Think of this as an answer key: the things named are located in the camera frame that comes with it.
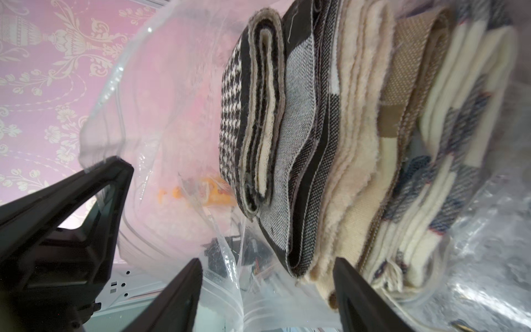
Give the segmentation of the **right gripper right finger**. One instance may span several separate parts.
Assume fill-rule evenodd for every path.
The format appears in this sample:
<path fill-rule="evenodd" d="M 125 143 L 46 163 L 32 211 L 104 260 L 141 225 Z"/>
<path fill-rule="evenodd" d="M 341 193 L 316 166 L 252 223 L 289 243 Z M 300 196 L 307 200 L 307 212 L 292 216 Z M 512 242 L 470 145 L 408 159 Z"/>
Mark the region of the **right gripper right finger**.
<path fill-rule="evenodd" d="M 413 332 L 346 259 L 335 260 L 333 280 L 343 331 Z"/>

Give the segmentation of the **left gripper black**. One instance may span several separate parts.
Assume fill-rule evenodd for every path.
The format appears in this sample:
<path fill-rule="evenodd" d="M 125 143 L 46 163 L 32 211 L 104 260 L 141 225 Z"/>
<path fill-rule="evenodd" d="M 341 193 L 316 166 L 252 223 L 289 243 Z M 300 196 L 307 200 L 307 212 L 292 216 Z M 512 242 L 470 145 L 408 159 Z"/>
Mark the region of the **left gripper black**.
<path fill-rule="evenodd" d="M 133 174 L 113 157 L 1 207 L 1 330 L 81 331 L 101 309 Z"/>

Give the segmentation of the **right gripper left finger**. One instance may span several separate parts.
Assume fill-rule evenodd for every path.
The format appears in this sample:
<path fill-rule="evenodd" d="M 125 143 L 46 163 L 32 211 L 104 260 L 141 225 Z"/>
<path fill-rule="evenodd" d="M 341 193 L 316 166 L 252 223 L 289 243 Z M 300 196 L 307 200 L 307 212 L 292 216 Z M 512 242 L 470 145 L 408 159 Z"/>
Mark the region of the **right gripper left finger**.
<path fill-rule="evenodd" d="M 202 264 L 198 258 L 194 258 L 124 330 L 192 332 L 202 283 Z"/>

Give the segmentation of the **grey black checked scarf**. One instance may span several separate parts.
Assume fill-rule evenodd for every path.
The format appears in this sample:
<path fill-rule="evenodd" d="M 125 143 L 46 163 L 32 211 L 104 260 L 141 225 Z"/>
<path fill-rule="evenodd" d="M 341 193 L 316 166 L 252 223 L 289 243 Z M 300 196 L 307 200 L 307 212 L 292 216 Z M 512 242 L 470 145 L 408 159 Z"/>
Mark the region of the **grey black checked scarf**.
<path fill-rule="evenodd" d="M 315 252 L 319 211 L 340 121 L 337 39 L 342 1 L 296 1 L 283 18 L 286 105 L 270 203 L 260 228 L 281 265 L 302 278 Z"/>

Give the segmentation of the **clear plastic vacuum bag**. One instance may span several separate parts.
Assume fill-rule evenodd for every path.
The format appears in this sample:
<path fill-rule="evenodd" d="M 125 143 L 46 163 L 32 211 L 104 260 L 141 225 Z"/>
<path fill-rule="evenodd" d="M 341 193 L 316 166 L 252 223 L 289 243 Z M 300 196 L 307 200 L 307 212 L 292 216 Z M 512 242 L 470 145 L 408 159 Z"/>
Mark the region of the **clear plastic vacuum bag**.
<path fill-rule="evenodd" d="M 291 277 L 219 171 L 222 76 L 250 18 L 283 18 L 296 1 L 172 1 L 129 43 L 82 130 L 80 163 L 119 157 L 134 167 L 120 256 L 171 281 L 203 264 L 199 303 L 228 331 L 341 330 L 304 275 Z M 362 192 L 371 220 L 363 277 L 380 220 L 443 66 L 462 1 L 389 1 L 394 48 L 377 119 L 376 172 Z M 530 3 L 504 1 L 518 53 L 480 177 L 409 293 L 372 289 L 414 331 L 530 330 Z M 286 34 L 283 31 L 287 60 Z"/>

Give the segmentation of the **black white houndstooth scarf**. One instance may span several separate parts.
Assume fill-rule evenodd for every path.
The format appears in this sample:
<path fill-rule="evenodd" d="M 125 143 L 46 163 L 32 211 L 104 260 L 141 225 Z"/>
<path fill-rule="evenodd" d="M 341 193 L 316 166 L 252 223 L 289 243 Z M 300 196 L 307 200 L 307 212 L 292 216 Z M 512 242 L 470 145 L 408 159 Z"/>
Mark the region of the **black white houndstooth scarf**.
<path fill-rule="evenodd" d="M 219 171 L 249 219 L 271 200 L 285 72 L 282 18 L 275 9 L 263 8 L 235 44 L 221 85 Z"/>

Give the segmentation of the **cream fuzzy scarf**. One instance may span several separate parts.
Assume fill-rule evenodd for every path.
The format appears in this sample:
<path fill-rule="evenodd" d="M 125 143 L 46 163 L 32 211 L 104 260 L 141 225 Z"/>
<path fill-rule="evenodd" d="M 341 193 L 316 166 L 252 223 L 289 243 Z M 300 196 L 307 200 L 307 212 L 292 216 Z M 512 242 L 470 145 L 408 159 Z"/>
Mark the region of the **cream fuzzy scarf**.
<path fill-rule="evenodd" d="M 313 261 L 305 278 L 336 308 L 336 257 L 356 265 L 371 220 L 362 216 L 362 192 L 379 155 L 379 102 L 394 48 L 395 15 L 389 1 L 345 1 L 340 15 L 337 70 L 340 125 L 335 158 L 319 216 Z"/>

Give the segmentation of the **beige plaid scarf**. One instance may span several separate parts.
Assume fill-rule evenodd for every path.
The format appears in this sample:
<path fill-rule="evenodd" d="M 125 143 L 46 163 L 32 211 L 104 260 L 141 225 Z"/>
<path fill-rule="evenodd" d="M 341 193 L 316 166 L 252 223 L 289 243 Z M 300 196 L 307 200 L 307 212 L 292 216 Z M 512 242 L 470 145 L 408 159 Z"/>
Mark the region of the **beige plaid scarf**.
<path fill-rule="evenodd" d="M 402 174 L 362 271 L 375 289 L 421 288 L 478 183 L 518 53 L 504 1 L 462 1 Z"/>

